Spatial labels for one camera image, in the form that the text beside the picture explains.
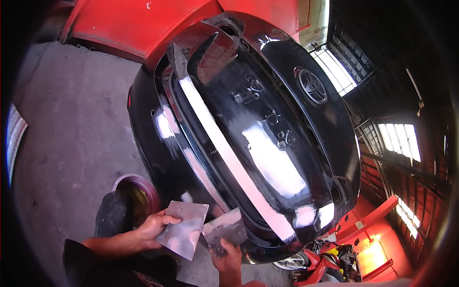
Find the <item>window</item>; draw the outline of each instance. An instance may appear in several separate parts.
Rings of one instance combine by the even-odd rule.
[[[386,149],[421,162],[416,133],[412,124],[379,124]]]
[[[327,74],[340,96],[344,96],[357,87],[351,75],[325,46],[322,46],[319,51],[311,52],[311,56]]]
[[[398,197],[398,204],[395,207],[398,215],[402,218],[402,221],[406,224],[410,235],[413,236],[414,239],[418,237],[418,231],[414,227],[414,225],[419,228],[421,222],[419,221],[418,217],[414,215],[413,211],[409,209],[408,205],[403,202],[401,198]]]

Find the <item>wrist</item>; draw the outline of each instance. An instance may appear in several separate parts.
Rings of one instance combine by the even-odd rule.
[[[144,236],[142,236],[138,229],[126,232],[124,234],[129,237],[129,241],[131,242],[132,248],[136,253],[148,249],[147,239]]]
[[[219,272],[219,287],[235,287],[242,285],[241,270]]]

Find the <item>person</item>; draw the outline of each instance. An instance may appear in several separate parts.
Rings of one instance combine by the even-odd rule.
[[[166,215],[166,210],[148,216],[133,230],[134,199],[125,191],[105,195],[97,212],[94,237],[82,244],[66,239],[63,263],[69,286],[192,286],[176,280],[176,261],[167,255],[147,259],[140,253],[159,249],[155,240],[168,224],[177,224],[180,218]],[[241,248],[224,238],[221,245],[227,254],[219,258],[212,251],[212,262],[219,271],[220,287],[242,286]],[[266,286],[251,281],[246,287]]]

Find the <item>black car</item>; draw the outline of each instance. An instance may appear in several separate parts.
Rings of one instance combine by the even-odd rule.
[[[226,11],[158,47],[129,91],[132,130],[163,207],[241,209],[245,263],[289,257],[335,227],[360,189],[342,98],[292,38]]]

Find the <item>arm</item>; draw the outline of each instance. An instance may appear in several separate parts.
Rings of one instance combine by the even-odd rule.
[[[167,224],[177,224],[181,220],[165,215],[166,210],[150,215],[136,230],[117,234],[113,237],[91,237],[83,245],[91,249],[102,259],[118,259],[137,254],[149,249],[158,249],[162,245],[155,238]]]
[[[221,238],[220,244],[225,248],[227,254],[219,258],[210,249],[212,262],[215,268],[219,271],[220,287],[236,287],[242,286],[241,279],[241,261],[242,252],[241,248],[234,247],[233,244]]]

